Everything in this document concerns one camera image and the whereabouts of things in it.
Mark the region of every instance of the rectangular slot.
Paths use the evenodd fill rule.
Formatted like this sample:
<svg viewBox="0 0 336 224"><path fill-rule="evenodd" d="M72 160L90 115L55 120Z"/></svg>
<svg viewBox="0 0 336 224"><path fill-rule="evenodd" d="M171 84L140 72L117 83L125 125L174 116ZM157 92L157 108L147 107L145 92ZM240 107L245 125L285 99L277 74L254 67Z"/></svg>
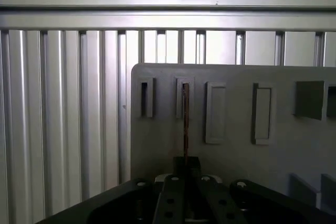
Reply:
<svg viewBox="0 0 336 224"><path fill-rule="evenodd" d="M147 116L147 82L141 83L141 116Z"/></svg>
<svg viewBox="0 0 336 224"><path fill-rule="evenodd" d="M142 78L139 84L139 116L153 117L153 83L154 78Z"/></svg>
<svg viewBox="0 0 336 224"><path fill-rule="evenodd" d="M315 54L314 66L323 67L324 65L324 38L325 33L316 33L315 35Z"/></svg>
<svg viewBox="0 0 336 224"><path fill-rule="evenodd" d="M328 88L327 117L336 118L336 86Z"/></svg>
<svg viewBox="0 0 336 224"><path fill-rule="evenodd" d="M275 65L283 66L285 64L285 33L276 32L275 35Z"/></svg>
<svg viewBox="0 0 336 224"><path fill-rule="evenodd" d="M225 84L207 83L205 142L220 144L224 140Z"/></svg>
<svg viewBox="0 0 336 224"><path fill-rule="evenodd" d="M257 89L255 139L269 138L271 89Z"/></svg>
<svg viewBox="0 0 336 224"><path fill-rule="evenodd" d="M322 120L324 81L297 81L295 91L295 116Z"/></svg>
<svg viewBox="0 0 336 224"><path fill-rule="evenodd" d="M183 118L183 84L189 84L189 118L194 113L194 78L176 78L176 118Z"/></svg>
<svg viewBox="0 0 336 224"><path fill-rule="evenodd" d="M254 83L251 120L253 144L267 145L274 139L276 90L267 83Z"/></svg>

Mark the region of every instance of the dark opening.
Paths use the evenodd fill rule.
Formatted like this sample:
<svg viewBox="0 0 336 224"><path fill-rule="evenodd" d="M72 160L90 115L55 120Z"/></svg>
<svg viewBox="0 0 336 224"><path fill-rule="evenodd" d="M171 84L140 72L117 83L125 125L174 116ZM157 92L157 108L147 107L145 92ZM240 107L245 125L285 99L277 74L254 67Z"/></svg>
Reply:
<svg viewBox="0 0 336 224"><path fill-rule="evenodd" d="M229 220L233 220L235 218L235 215L231 212L229 212L227 215L226 215L226 218L228 218Z"/></svg>
<svg viewBox="0 0 336 224"><path fill-rule="evenodd" d="M167 199L167 203L168 204L173 204L174 203L174 199Z"/></svg>
<svg viewBox="0 0 336 224"><path fill-rule="evenodd" d="M147 108L147 82L141 83L141 116L146 116Z"/></svg>
<svg viewBox="0 0 336 224"><path fill-rule="evenodd" d="M166 212L164 214L167 218L172 218L173 217L173 212Z"/></svg>
<svg viewBox="0 0 336 224"><path fill-rule="evenodd" d="M336 118L336 87L328 88L327 116Z"/></svg>

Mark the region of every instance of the corrugated metal wall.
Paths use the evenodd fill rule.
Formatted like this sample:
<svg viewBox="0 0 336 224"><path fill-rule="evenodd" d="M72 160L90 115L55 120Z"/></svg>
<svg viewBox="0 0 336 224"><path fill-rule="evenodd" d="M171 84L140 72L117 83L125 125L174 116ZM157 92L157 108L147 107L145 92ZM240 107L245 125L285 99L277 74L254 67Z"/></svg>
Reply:
<svg viewBox="0 0 336 224"><path fill-rule="evenodd" d="M130 178L138 62L336 65L336 33L2 30L0 223L34 223Z"/></svg>

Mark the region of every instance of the gray block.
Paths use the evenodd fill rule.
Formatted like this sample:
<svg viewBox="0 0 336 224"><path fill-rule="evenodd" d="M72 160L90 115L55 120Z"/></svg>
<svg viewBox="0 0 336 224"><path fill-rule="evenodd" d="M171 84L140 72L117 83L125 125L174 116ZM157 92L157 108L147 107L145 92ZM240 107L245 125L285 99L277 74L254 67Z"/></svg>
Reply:
<svg viewBox="0 0 336 224"><path fill-rule="evenodd" d="M297 81L295 90L294 115L322 120L325 118L326 104L324 81Z"/></svg>
<svg viewBox="0 0 336 224"><path fill-rule="evenodd" d="M321 192L309 185L296 174L289 177L289 197L309 206L321 208Z"/></svg>
<svg viewBox="0 0 336 224"><path fill-rule="evenodd" d="M321 175L322 204L336 211L336 180L328 174Z"/></svg>

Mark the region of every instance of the screw hole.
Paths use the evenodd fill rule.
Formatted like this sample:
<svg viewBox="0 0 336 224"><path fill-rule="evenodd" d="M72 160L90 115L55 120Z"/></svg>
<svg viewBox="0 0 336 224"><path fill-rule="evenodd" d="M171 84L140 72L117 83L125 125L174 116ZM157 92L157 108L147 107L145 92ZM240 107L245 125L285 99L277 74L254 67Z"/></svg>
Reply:
<svg viewBox="0 0 336 224"><path fill-rule="evenodd" d="M218 203L221 204L221 205L223 205L223 206L225 206L226 205L226 200L221 199L221 200L219 200Z"/></svg>
<svg viewBox="0 0 336 224"><path fill-rule="evenodd" d="M166 212L164 215L166 216L166 218L172 218L173 212Z"/></svg>
<svg viewBox="0 0 336 224"><path fill-rule="evenodd" d="M235 215L230 212L226 215L226 218L228 218L229 220L233 220L235 218Z"/></svg>

